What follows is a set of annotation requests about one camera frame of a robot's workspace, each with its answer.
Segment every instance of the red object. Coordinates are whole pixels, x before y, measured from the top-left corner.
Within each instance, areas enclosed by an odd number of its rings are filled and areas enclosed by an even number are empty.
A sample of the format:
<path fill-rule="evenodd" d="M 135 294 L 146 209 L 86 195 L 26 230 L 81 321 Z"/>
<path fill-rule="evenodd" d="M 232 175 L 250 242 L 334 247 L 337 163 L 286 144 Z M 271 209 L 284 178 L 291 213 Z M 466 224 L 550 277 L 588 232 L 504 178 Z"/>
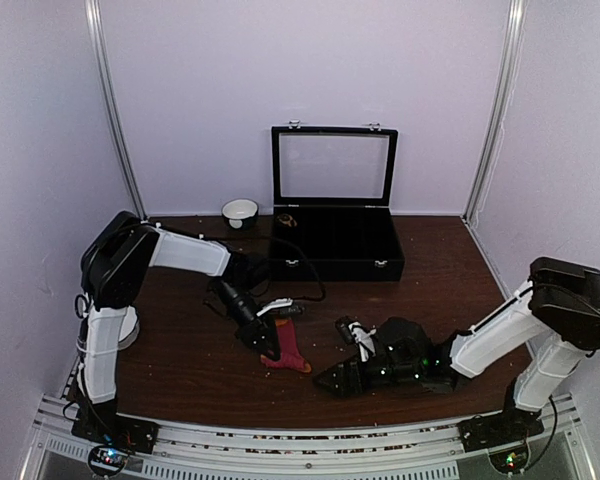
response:
<path fill-rule="evenodd" d="M 296 329 L 290 319 L 276 320 L 278 342 L 280 343 L 280 360 L 274 362 L 264 355 L 260 361 L 269 368 L 290 368 L 302 373 L 311 373 L 311 365 L 300 355 L 296 340 Z"/>

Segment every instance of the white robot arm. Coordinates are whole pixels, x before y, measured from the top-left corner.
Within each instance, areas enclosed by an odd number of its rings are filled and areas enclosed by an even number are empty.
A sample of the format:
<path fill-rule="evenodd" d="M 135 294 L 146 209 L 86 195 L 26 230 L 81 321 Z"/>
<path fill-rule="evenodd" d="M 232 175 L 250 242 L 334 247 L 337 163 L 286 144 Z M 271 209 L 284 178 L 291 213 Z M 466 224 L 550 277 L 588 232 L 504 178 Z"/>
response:
<path fill-rule="evenodd" d="M 422 326 L 400 317 L 373 331 L 345 317 L 336 328 L 360 351 L 314 382 L 340 397 L 406 383 L 452 392 L 524 342 L 548 335 L 510 385 L 502 413 L 459 424 L 465 450 L 491 448 L 541 433 L 538 416 L 550 395 L 583 358 L 600 349 L 600 271 L 539 258 L 510 299 L 439 345 L 432 344 Z"/>
<path fill-rule="evenodd" d="M 236 321 L 236 337 L 250 349 L 273 360 L 280 358 L 271 313 L 301 313 L 290 298 L 257 305 L 248 291 L 267 274 L 261 259 L 230 252 L 216 241 L 166 230 L 119 213 L 85 252 L 81 261 L 84 293 L 76 299 L 82 319 L 78 338 L 80 362 L 73 391 L 79 405 L 76 436 L 120 443 L 132 437 L 136 451 L 151 451 L 154 424 L 131 422 L 116 415 L 116 360 L 118 351 L 137 336 L 139 323 L 132 306 L 150 267 L 169 267 L 203 273 L 212 290 Z"/>

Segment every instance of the dark wood surface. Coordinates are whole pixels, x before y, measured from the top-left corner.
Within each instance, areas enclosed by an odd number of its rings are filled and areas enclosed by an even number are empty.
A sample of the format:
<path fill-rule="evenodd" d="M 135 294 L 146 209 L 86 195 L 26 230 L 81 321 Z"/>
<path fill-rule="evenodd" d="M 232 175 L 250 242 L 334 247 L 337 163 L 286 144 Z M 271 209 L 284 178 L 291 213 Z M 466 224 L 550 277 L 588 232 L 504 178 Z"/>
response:
<path fill-rule="evenodd" d="M 254 230 L 229 232 L 219 218 L 160 219 L 208 236 L 266 235 L 271 219 Z M 421 323 L 434 342 L 478 322 L 502 302 L 498 288 L 459 218 L 396 217 L 406 266 L 400 283 L 327 283 L 327 300 L 308 304 L 295 321 L 300 352 L 314 373 L 355 353 L 333 324 L 343 315 L 365 325 L 389 316 Z M 266 242 L 232 241 L 245 251 Z M 120 412 L 209 425 L 322 428 L 387 425 L 483 413 L 502 407 L 511 380 L 529 362 L 524 347 L 500 359 L 468 386 L 449 395 L 419 388 L 386 388 L 350 399 L 316 389 L 311 376 L 269 370 L 234 338 L 236 325 L 202 305 L 208 278 L 152 269 L 136 301 L 141 332 L 118 362 Z M 311 283 L 278 283 L 266 298 L 317 291 Z"/>

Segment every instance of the white wall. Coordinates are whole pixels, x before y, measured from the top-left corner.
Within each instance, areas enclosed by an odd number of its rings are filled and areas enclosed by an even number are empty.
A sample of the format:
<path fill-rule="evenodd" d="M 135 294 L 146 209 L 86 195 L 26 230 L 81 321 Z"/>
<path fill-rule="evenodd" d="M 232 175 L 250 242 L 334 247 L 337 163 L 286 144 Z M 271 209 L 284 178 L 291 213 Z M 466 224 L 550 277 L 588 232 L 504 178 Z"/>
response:
<path fill-rule="evenodd" d="M 149 213 L 273 201 L 269 128 L 401 133 L 394 212 L 464 210 L 493 102 L 507 0 L 118 0 L 102 16 Z"/>
<path fill-rule="evenodd" d="M 477 231 L 510 288 L 540 255 L 600 268 L 600 0 L 531 2 Z M 600 460 L 600 352 L 566 388 Z"/>
<path fill-rule="evenodd" d="M 0 1 L 0 479 L 74 358 L 79 258 L 130 208 L 82 0 Z"/>

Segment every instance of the white arm segment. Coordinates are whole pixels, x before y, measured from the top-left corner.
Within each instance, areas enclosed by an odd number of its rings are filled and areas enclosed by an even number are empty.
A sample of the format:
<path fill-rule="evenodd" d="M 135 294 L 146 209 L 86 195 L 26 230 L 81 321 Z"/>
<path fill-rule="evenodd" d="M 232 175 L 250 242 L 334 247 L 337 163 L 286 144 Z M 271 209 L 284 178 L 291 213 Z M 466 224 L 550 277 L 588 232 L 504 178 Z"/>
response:
<path fill-rule="evenodd" d="M 79 368 L 84 369 L 87 395 L 92 403 L 98 404 L 113 400 L 116 396 L 116 359 L 121 331 L 131 332 L 137 322 L 135 308 L 120 309 L 95 307 L 89 310 L 87 343 L 78 349 L 84 354 Z M 82 374 L 78 374 L 80 387 Z"/>
<path fill-rule="evenodd" d="M 156 228 L 160 234 L 149 267 L 170 267 L 200 272 L 210 277 L 224 273 L 231 254 L 226 247 L 208 240 L 186 237 Z"/>
<path fill-rule="evenodd" d="M 520 374 L 513 391 L 520 410 L 537 412 L 553 391 L 567 378 L 589 352 L 580 350 L 553 333 L 542 344 L 536 358 Z"/>
<path fill-rule="evenodd" d="M 531 287 L 525 282 L 513 294 L 514 303 L 508 300 L 482 322 L 472 326 L 470 335 L 458 336 L 451 346 L 451 368 L 467 378 L 480 375 L 485 368 L 527 340 L 551 331 L 531 314 L 528 308 L 532 292 L 521 293 Z"/>

